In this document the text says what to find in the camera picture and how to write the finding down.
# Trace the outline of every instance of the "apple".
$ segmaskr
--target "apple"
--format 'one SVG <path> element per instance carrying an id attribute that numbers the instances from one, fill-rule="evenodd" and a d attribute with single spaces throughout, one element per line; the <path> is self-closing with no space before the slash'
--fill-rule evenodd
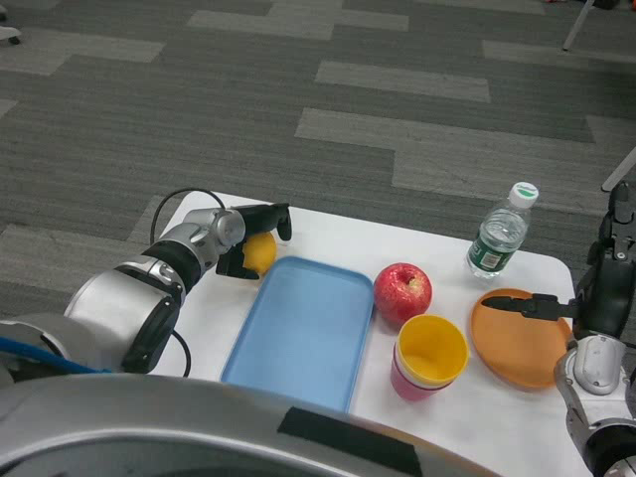
<path id="1" fill-rule="evenodd" d="M 426 273 L 410 263 L 394 263 L 382 270 L 374 284 L 374 301 L 382 316 L 392 325 L 424 313 L 433 289 Z"/>

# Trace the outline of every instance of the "yellow cup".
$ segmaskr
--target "yellow cup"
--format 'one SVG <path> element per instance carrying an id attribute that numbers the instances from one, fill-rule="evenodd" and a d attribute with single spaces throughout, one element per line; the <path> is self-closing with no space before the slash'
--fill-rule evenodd
<path id="1" fill-rule="evenodd" d="M 441 316 L 413 316 L 399 330 L 396 348 L 410 377 L 424 387 L 449 385 L 468 364 L 466 338 Z"/>

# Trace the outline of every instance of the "striped carpet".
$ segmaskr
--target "striped carpet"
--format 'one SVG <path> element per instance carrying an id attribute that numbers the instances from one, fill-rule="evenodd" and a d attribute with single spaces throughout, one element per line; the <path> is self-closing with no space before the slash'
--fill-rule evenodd
<path id="1" fill-rule="evenodd" d="M 188 185 L 470 239 L 531 181 L 524 249 L 579 279 L 636 145 L 628 3 L 564 54 L 579 2 L 3 0 L 0 316 L 63 310 Z"/>

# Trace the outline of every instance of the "blue tray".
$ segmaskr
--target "blue tray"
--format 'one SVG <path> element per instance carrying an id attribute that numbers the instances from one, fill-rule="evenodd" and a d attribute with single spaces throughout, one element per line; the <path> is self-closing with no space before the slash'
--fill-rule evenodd
<path id="1" fill-rule="evenodd" d="M 347 411 L 373 305 L 366 276 L 282 258 L 258 292 L 221 381 Z"/>

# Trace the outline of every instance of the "lemon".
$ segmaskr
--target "lemon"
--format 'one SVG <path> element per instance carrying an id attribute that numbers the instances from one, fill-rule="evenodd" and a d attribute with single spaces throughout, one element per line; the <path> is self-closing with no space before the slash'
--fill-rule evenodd
<path id="1" fill-rule="evenodd" d="M 276 260 L 276 241 L 270 232 L 256 234 L 242 246 L 245 259 L 242 266 L 263 276 Z"/>

